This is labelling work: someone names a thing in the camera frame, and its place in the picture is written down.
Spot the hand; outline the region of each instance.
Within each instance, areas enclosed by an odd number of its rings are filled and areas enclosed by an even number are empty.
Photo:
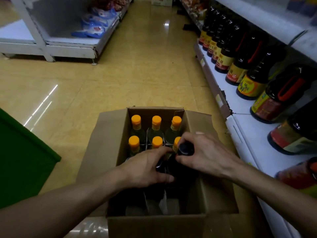
[[[157,172],[155,167],[162,156],[172,152],[171,148],[162,146],[143,151],[128,159],[119,167],[127,175],[129,188],[142,188],[155,183],[171,183],[174,177]]]
[[[185,132],[178,142],[194,144],[192,156],[177,156],[177,162],[201,172],[221,178],[229,178],[237,164],[242,161],[211,135]]]

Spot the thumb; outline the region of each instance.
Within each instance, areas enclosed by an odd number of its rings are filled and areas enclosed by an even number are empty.
[[[174,181],[174,176],[156,172],[156,183],[171,183]]]
[[[175,159],[178,163],[181,163],[182,165],[185,165],[189,168],[193,168],[193,156],[178,155],[175,157]]]

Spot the green panel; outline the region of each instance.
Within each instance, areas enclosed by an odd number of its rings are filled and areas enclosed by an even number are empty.
[[[0,208],[37,195],[61,157],[0,109]]]

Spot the person's left hand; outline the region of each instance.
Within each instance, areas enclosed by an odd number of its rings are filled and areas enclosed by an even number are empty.
[[[171,183],[174,177],[157,172],[155,167],[162,156],[172,152],[171,148],[161,146],[149,149],[131,157],[118,166],[127,175],[129,188],[142,188],[155,183]]]

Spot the supermarket aisle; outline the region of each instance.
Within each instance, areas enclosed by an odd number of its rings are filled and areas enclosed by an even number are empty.
[[[10,5],[0,6],[7,12],[0,25],[17,18]],[[235,150],[195,58],[197,35],[182,30],[189,21],[176,10],[135,0],[97,66],[81,60],[0,59],[0,107],[62,156],[42,192],[75,181],[98,114],[104,111],[172,106],[212,114],[220,140]],[[254,222],[258,207],[248,192],[235,189],[241,214],[231,216],[233,229],[239,237],[253,237],[254,228],[264,229],[260,220]],[[219,218],[227,221],[228,216]]]

